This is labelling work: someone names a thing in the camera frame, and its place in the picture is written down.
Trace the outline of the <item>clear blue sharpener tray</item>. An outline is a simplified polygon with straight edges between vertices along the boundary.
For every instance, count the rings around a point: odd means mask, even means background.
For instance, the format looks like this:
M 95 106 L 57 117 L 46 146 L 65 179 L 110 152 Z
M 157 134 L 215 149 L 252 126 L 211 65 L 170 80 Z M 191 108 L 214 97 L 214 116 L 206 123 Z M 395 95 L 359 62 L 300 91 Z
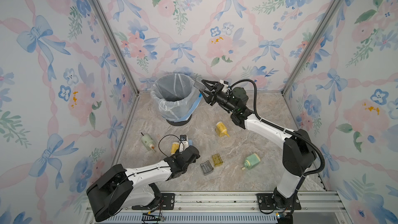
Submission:
M 194 82 L 194 87 L 196 88 L 196 89 L 198 89 L 198 90 L 205 90 L 206 89 L 206 87 L 205 87 L 205 85 L 202 83 L 202 81 L 201 80 L 195 80 L 195 82 Z

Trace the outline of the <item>yellow transparent shavings tray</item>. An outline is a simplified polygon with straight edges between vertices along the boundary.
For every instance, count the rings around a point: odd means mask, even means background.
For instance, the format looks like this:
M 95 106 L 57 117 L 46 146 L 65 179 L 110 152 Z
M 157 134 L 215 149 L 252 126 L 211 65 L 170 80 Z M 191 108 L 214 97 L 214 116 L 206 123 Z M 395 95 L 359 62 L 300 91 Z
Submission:
M 223 165 L 223 160 L 219 153 L 212 155 L 212 160 L 213 160 L 215 167 L 219 167 L 219 166 Z

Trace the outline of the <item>dark shavings tray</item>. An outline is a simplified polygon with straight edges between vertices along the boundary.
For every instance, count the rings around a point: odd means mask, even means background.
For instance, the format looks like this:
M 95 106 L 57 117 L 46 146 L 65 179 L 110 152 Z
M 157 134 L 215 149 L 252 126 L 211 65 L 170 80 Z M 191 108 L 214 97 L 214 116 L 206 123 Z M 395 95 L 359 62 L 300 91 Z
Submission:
M 207 160 L 204 163 L 201 163 L 200 166 L 204 175 L 208 175 L 214 171 L 214 168 L 212 167 L 212 164 L 210 163 L 209 160 Z

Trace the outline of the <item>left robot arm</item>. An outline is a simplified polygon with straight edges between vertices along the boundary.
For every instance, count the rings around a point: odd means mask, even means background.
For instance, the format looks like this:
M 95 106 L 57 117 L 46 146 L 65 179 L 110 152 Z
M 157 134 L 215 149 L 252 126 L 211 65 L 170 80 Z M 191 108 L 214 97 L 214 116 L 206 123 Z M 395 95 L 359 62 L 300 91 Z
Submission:
M 186 173 L 200 153 L 194 146 L 176 152 L 158 163 L 141 168 L 114 165 L 86 191 L 96 222 L 103 222 L 126 207 L 156 208 L 162 194 L 156 183 Z

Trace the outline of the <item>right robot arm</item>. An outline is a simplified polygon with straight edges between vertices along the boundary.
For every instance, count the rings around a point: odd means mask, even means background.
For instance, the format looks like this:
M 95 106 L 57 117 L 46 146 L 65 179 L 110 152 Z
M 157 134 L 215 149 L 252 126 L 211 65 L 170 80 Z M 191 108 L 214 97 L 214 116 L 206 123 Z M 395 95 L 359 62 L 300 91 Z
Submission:
M 229 85 L 223 80 L 202 79 L 196 80 L 194 86 L 207 104 L 218 104 L 229 113 L 236 126 L 252 131 L 282 149 L 284 173 L 274 189 L 273 205 L 276 209 L 293 209 L 305 178 L 324 169 L 322 153 L 311 142 L 308 133 L 302 129 L 286 129 L 260 117 L 255 106 L 247 106 L 249 97 L 246 90 L 237 83 Z

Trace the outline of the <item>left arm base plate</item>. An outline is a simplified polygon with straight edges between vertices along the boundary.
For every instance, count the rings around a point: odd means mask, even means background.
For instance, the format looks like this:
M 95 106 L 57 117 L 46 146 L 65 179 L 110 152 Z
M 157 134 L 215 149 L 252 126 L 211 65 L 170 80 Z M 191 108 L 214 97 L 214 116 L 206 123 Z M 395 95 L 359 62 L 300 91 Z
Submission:
M 137 205 L 133 206 L 132 210 L 156 210 L 156 209 L 163 209 L 163 210 L 173 210 L 175 204 L 175 194 L 174 193 L 160 193 L 159 195 L 155 195 L 152 202 L 148 205 Z

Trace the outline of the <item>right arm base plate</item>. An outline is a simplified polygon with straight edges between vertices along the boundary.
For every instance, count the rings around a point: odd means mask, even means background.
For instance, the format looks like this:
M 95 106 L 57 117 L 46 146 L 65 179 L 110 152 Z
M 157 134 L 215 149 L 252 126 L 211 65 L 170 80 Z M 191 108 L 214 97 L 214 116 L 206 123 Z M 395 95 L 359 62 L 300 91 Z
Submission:
M 286 199 L 279 193 L 277 193 L 277 197 L 275 197 L 273 192 L 259 193 L 256 194 L 256 198 L 259 204 L 259 209 L 262 211 L 290 211 L 292 208 L 297 211 L 302 209 L 297 194 L 293 194 L 293 196 Z

